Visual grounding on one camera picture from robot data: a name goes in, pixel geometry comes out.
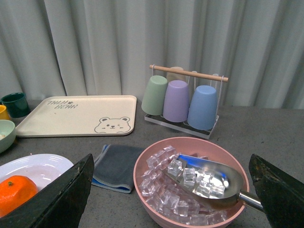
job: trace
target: plastic cup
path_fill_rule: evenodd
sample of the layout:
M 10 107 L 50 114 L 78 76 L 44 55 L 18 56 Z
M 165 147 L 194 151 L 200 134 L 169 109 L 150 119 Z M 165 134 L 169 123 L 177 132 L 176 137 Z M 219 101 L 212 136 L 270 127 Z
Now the plastic cup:
M 171 67 L 171 69 L 184 70 L 183 68 L 181 68 L 179 66 Z M 167 73 L 166 78 L 167 78 L 168 82 L 174 81 L 174 80 L 186 81 L 185 75 L 180 75 L 180 74 L 171 73 L 171 72 Z
M 30 109 L 25 98 L 25 93 L 13 93 L 1 98 L 11 118 L 20 118 L 28 115 Z
M 212 129 L 216 121 L 217 106 L 216 89 L 209 85 L 198 86 L 190 104 L 188 124 L 198 130 Z
M 189 89 L 186 82 L 170 81 L 166 91 L 163 117 L 171 122 L 179 123 L 187 120 L 189 110 Z
M 165 77 L 154 75 L 150 78 L 143 99 L 142 110 L 150 115 L 161 115 L 168 86 Z
M 0 104 L 0 120 L 10 120 L 8 110 L 5 105 Z

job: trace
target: white tray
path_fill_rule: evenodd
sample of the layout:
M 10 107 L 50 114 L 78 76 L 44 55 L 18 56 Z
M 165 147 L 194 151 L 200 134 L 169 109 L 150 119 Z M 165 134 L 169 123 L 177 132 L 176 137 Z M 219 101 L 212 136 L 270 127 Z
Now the white tray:
M 136 97 L 54 96 L 42 101 L 17 127 L 19 137 L 127 135 Z

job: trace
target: mandarin orange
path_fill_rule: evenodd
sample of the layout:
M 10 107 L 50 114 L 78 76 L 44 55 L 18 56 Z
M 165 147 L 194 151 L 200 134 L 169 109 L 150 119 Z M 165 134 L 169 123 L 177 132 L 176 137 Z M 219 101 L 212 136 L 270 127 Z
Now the mandarin orange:
M 38 192 L 36 184 L 25 176 L 11 176 L 0 183 L 0 217 L 28 201 Z

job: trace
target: ice bowl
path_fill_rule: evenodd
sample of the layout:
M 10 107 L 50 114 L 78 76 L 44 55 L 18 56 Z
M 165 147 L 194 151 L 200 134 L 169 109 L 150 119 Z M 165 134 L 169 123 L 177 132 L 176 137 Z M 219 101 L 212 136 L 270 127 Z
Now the ice bowl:
M 14 122 L 10 120 L 0 120 L 0 153 L 8 149 L 16 138 L 16 128 Z
M 142 196 L 139 186 L 142 182 L 142 175 L 144 174 L 145 171 L 149 169 L 146 160 L 151 155 L 157 153 L 159 150 L 168 146 L 174 147 L 177 152 L 182 154 L 192 155 L 197 153 L 198 156 L 208 156 L 208 159 L 211 161 L 220 162 L 236 169 L 243 177 L 243 181 L 244 181 L 243 190 L 249 191 L 249 182 L 243 167 L 236 160 L 236 158 L 234 158 L 229 152 L 227 152 L 223 148 L 217 146 L 214 143 L 198 138 L 192 138 L 192 137 L 168 138 L 158 141 L 152 144 L 151 146 L 149 146 L 148 148 L 146 148 L 138 157 L 134 166 L 134 171 L 133 171 L 134 185 L 136 192 L 145 210 L 148 212 L 151 218 L 163 228 L 202 228 L 202 227 L 224 228 L 228 226 L 244 210 L 245 206 L 242 202 L 238 202 L 235 206 L 227 210 L 228 219 L 223 222 L 214 225 L 207 225 L 207 226 L 192 226 L 192 225 L 182 224 L 164 217 L 162 214 L 155 211 L 145 201 L 145 198 Z

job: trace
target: acrylic base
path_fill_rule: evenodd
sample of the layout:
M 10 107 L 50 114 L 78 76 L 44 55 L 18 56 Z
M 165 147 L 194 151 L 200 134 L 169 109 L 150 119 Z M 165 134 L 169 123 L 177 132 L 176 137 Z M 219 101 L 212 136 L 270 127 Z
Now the acrylic base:
M 161 115 L 149 115 L 149 114 L 147 114 L 144 117 L 144 119 L 146 121 L 149 121 L 149 122 L 152 122 L 152 123 L 156 123 L 156 124 L 159 124 L 159 125 L 162 125 L 162 126 L 165 126 L 165 127 L 169 127 L 169 128 L 181 131 L 181 132 L 192 134 L 192 135 L 204 138 L 204 139 L 209 139 L 209 137 L 210 137 L 210 135 L 211 135 L 211 133 L 212 133 L 215 125 L 218 122 L 218 119 L 219 119 L 218 117 L 219 116 L 217 115 L 217 118 L 215 120 L 213 128 L 209 129 L 209 130 L 198 130 L 198 129 L 195 129 L 195 128 L 191 127 L 187 123 L 187 121 L 182 122 L 182 123 L 173 123 L 173 122 L 170 122 L 170 121 L 166 120 Z

